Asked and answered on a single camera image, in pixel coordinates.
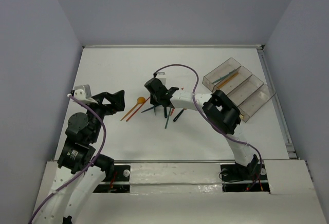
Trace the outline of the yellow knife dark handle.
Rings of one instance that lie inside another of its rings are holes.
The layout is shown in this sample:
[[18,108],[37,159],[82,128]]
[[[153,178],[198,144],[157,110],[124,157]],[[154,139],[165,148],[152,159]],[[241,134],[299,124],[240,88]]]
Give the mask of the yellow knife dark handle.
[[164,107],[164,117],[167,118],[168,117],[168,112],[167,112],[167,108]]

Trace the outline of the teal fork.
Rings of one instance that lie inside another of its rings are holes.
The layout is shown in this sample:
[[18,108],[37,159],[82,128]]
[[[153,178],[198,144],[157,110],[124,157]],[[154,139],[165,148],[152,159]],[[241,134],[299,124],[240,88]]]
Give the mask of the teal fork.
[[215,80],[214,82],[212,82],[212,84],[216,84],[216,83],[226,79],[227,77],[229,77],[231,74],[233,74],[235,72],[236,72],[236,70],[233,70],[233,71],[229,72],[228,74],[226,74],[226,75],[220,77],[219,79]]

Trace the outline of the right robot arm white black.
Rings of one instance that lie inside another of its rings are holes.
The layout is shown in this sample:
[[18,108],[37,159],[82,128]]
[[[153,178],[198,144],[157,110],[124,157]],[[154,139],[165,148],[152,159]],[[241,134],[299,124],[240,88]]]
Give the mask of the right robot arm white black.
[[152,78],[145,83],[152,100],[163,107],[184,108],[200,112],[203,118],[222,134],[234,155],[237,174],[248,179],[255,174],[259,160],[247,142],[234,135],[235,129],[241,123],[240,110],[227,97],[217,90],[212,94],[194,94],[177,87],[167,89],[158,78]]

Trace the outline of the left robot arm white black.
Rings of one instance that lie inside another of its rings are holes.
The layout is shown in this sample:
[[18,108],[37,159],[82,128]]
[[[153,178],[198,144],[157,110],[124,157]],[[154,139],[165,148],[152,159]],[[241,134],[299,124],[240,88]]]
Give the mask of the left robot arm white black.
[[124,94],[120,90],[92,95],[89,85],[76,86],[68,94],[86,112],[68,119],[52,186],[29,223],[75,223],[98,184],[115,177],[114,160],[101,154],[106,140],[103,120],[124,111]]

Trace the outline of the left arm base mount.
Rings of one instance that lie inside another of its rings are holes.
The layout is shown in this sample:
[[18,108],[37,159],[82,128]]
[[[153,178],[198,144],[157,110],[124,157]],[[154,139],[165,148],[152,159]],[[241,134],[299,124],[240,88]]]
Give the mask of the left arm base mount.
[[93,193],[129,193],[131,166],[128,164],[115,164],[114,172],[107,176],[95,188]]

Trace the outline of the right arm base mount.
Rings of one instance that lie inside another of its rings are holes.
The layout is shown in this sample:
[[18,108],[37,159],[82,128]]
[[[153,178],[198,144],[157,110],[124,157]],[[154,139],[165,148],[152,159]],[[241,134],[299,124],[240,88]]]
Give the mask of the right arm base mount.
[[230,192],[270,192],[265,164],[257,166],[256,173],[245,176],[239,173],[235,164],[222,164],[218,175],[224,193]]

